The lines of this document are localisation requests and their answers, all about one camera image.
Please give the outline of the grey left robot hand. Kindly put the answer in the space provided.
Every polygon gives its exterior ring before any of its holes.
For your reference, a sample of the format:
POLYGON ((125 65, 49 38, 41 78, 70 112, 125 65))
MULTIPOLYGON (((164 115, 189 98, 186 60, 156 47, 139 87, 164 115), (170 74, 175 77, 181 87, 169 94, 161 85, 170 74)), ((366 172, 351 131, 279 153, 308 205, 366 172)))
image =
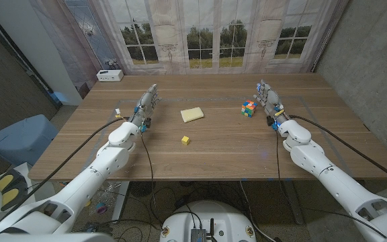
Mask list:
POLYGON ((128 119, 129 122, 135 124, 140 130, 144 126, 147 119, 151 119, 156 105, 160 102, 158 85, 152 84, 149 89, 144 92, 141 98, 137 101, 134 113, 128 119))

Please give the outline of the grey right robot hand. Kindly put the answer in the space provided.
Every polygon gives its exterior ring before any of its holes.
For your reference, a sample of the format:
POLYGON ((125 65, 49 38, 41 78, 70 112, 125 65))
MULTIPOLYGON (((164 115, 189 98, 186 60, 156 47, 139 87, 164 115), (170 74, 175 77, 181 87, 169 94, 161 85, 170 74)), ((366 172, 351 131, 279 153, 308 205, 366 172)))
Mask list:
POLYGON ((284 122, 290 119, 284 111, 284 105, 277 92, 263 79, 257 84, 257 94, 253 98, 263 107, 267 116, 267 125, 274 130, 278 130, 284 122))

